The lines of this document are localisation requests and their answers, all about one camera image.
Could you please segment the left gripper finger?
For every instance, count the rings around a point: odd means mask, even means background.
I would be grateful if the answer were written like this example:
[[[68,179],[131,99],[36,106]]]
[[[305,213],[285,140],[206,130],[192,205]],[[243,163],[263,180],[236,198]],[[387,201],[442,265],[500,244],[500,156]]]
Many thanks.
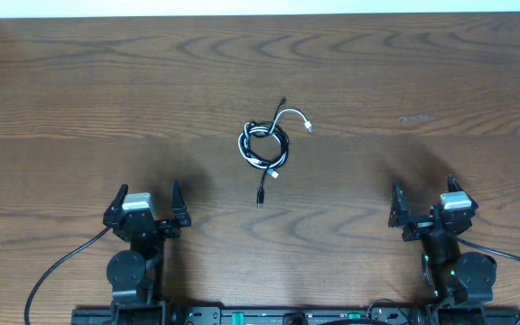
[[[104,212],[104,220],[105,221],[118,221],[120,219],[120,215],[123,211],[123,202],[125,200],[125,196],[128,192],[128,185],[122,184],[112,202],[107,207]]]
[[[190,226],[191,217],[181,196],[180,183],[177,179],[172,181],[171,210],[179,226]]]

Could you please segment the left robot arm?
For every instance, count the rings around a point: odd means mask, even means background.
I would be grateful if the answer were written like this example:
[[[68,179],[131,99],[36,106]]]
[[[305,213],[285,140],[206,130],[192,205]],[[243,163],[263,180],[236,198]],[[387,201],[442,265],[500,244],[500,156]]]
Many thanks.
[[[103,224],[130,247],[107,264],[112,285],[113,324],[177,324],[183,316],[161,297],[164,243],[191,226],[180,184],[172,181],[172,218],[157,220],[148,192],[128,192],[123,184],[103,215]]]

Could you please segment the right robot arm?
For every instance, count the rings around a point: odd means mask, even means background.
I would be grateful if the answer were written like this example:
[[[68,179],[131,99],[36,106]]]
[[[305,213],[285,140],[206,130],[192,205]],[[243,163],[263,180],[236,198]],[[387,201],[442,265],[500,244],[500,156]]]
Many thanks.
[[[478,252],[462,253],[457,235],[468,230],[478,204],[454,176],[447,178],[448,191],[425,215],[415,216],[398,184],[392,186],[388,226],[403,230],[405,242],[422,243],[422,271],[435,298],[411,311],[412,324],[485,324],[485,303],[493,298],[497,262]]]

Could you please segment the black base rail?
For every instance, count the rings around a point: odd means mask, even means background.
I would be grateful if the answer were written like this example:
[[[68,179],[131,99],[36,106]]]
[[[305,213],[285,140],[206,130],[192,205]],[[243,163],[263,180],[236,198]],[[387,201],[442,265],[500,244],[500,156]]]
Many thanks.
[[[228,309],[212,306],[161,306],[110,309],[76,309],[76,325],[286,325],[286,324],[515,324],[520,311],[510,308],[441,309],[379,305],[364,309]]]

